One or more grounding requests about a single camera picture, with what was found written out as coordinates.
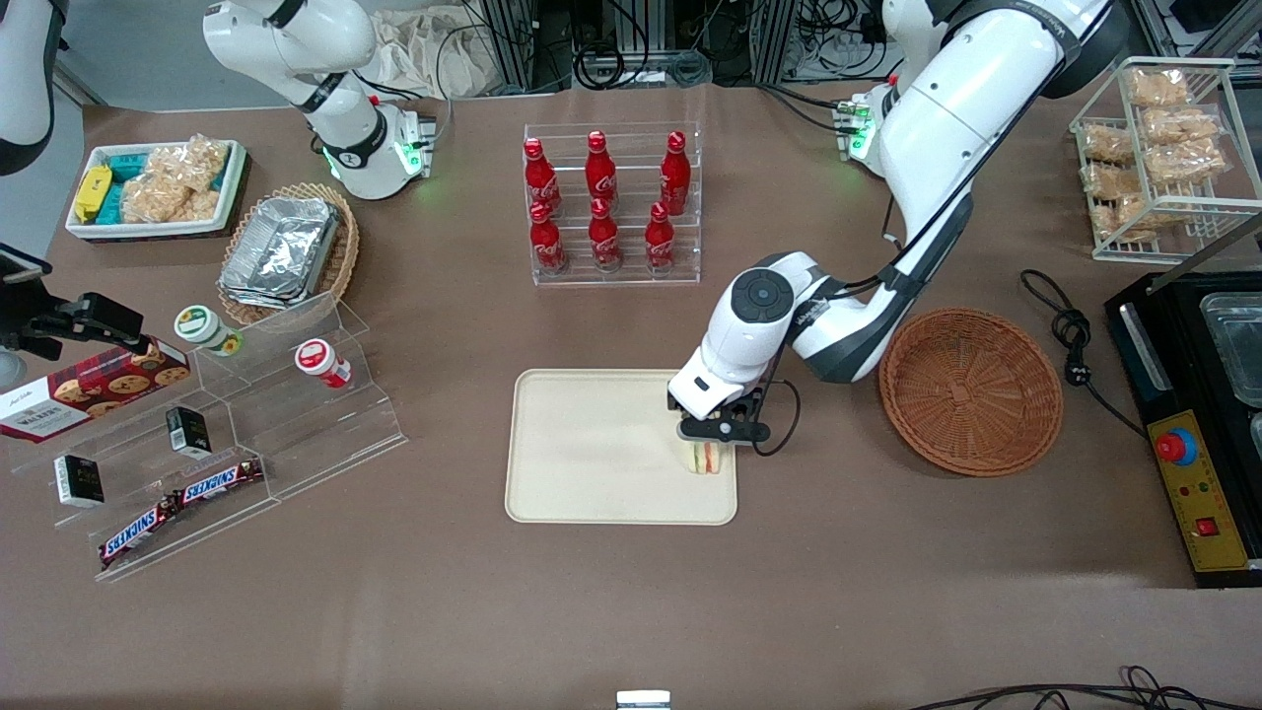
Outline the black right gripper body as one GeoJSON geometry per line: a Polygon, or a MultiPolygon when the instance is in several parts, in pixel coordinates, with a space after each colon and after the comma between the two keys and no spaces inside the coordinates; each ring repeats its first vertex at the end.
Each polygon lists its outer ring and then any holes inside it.
{"type": "Polygon", "coordinates": [[[50,295],[1,296],[1,346],[6,351],[24,351],[40,359],[57,361],[62,354],[62,342],[50,335],[40,335],[33,323],[56,311],[58,298],[50,295]]]}

